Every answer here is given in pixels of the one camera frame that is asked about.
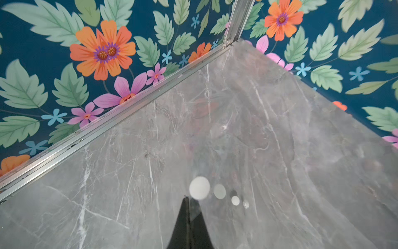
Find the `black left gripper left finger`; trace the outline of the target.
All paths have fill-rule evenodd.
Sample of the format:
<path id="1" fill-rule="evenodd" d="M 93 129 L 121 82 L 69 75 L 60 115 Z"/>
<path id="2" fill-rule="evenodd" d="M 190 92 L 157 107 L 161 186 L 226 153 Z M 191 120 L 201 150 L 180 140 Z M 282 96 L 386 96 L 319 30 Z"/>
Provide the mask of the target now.
<path id="1" fill-rule="evenodd" d="M 184 197 L 176 219 L 167 249 L 190 248 L 190 209 L 189 198 Z"/>

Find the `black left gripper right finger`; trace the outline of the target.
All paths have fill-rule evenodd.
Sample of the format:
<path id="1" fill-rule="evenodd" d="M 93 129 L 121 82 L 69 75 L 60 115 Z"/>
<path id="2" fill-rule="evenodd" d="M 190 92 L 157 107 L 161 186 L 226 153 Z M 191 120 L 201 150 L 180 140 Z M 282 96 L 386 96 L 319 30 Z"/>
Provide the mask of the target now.
<path id="1" fill-rule="evenodd" d="M 189 200 L 190 217 L 190 248 L 213 249 L 200 203 L 195 199 Z"/>

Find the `teal ruler set pouch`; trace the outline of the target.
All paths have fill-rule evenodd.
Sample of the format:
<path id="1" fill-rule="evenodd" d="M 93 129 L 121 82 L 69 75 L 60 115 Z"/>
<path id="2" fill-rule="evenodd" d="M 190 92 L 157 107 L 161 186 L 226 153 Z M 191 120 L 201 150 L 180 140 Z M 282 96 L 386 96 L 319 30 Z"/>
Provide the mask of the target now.
<path id="1" fill-rule="evenodd" d="M 194 215 L 207 223 L 243 222 L 250 228 L 293 227 L 301 212 L 286 162 L 287 106 L 258 89 L 215 91 L 177 88 L 171 108 L 178 119 L 170 165 L 183 190 L 175 216 Z"/>

